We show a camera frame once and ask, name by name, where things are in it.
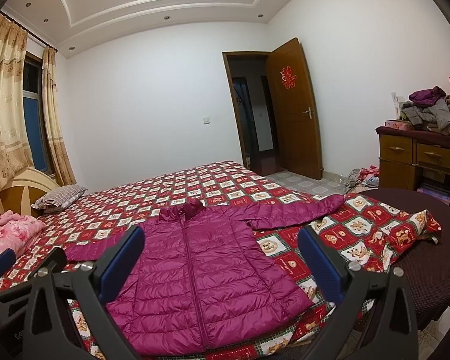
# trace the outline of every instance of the beige floral curtain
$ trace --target beige floral curtain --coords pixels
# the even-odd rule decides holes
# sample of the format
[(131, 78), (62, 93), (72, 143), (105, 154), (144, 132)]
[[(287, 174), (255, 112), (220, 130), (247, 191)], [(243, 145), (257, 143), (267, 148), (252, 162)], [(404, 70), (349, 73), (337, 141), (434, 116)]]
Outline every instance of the beige floral curtain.
[(60, 185), (76, 184), (67, 149), (63, 143), (62, 130), (60, 128), (59, 108), (56, 104), (55, 82), (55, 50), (47, 47), (43, 52), (42, 65), (42, 98), (43, 117), (48, 138), (48, 144), (55, 167), (56, 181)]
[(26, 49), (27, 31), (0, 14), (0, 191), (18, 171), (34, 166), (23, 115)]

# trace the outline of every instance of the curtain rod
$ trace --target curtain rod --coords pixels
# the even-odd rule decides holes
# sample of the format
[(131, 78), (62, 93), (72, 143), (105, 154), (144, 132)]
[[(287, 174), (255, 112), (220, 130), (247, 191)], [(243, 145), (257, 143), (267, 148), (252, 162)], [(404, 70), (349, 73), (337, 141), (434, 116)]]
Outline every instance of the curtain rod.
[(18, 23), (13, 17), (10, 17), (9, 15), (7, 15), (5, 12), (0, 11), (0, 13), (5, 16), (8, 20), (14, 22), (16, 25), (18, 25), (19, 27), (23, 28), (25, 31), (27, 31), (30, 35), (32, 35), (34, 38), (36, 38), (37, 40), (39, 40), (40, 42), (42, 42), (45, 46), (50, 47), (51, 49), (54, 49), (55, 52), (58, 52), (57, 49), (55, 49), (54, 47), (52, 47), (51, 45), (49, 45), (47, 42), (45, 42), (45, 40), (43, 40), (42, 38), (40, 38), (38, 35), (35, 35), (32, 31), (30, 31), (28, 28), (24, 27), (23, 25), (21, 25), (20, 23)]

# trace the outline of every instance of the wooden desk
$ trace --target wooden desk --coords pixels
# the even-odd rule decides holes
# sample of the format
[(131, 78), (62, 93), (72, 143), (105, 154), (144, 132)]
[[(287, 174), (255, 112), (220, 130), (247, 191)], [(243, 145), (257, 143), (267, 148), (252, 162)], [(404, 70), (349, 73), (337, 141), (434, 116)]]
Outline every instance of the wooden desk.
[(380, 188), (416, 190), (423, 169), (450, 175), (450, 137), (428, 131), (377, 128), (380, 137)]

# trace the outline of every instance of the magenta puffer jacket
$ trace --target magenta puffer jacket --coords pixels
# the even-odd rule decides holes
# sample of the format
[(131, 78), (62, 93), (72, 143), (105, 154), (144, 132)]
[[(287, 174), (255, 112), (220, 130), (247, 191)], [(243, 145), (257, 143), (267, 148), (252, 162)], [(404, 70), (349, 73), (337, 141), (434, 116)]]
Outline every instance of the magenta puffer jacket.
[[(141, 355), (186, 355), (254, 338), (292, 320), (312, 302), (267, 257), (253, 230), (312, 221), (338, 209), (317, 203), (164, 207), (140, 226), (145, 249), (107, 309)], [(72, 246), (71, 261), (96, 260), (119, 235)]]

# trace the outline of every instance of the jacket zipper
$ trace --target jacket zipper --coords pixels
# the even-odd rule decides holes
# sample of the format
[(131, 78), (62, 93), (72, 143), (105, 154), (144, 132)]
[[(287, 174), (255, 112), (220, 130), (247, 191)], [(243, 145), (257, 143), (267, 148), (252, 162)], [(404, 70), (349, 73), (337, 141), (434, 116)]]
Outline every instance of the jacket zipper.
[(193, 275), (190, 248), (188, 247), (188, 236), (184, 215), (180, 216), (180, 225), (182, 227), (183, 240), (185, 241), (185, 249), (187, 250), (188, 276), (190, 277), (190, 284), (192, 286), (193, 302), (195, 303), (195, 311), (197, 312), (198, 325), (200, 327), (200, 333), (202, 335), (203, 344), (205, 345), (205, 349), (208, 350), (211, 348), (211, 346), (208, 340), (207, 332), (205, 330), (205, 323), (203, 322), (202, 309), (200, 308), (200, 301), (197, 296), (197, 288), (195, 287), (195, 277)]

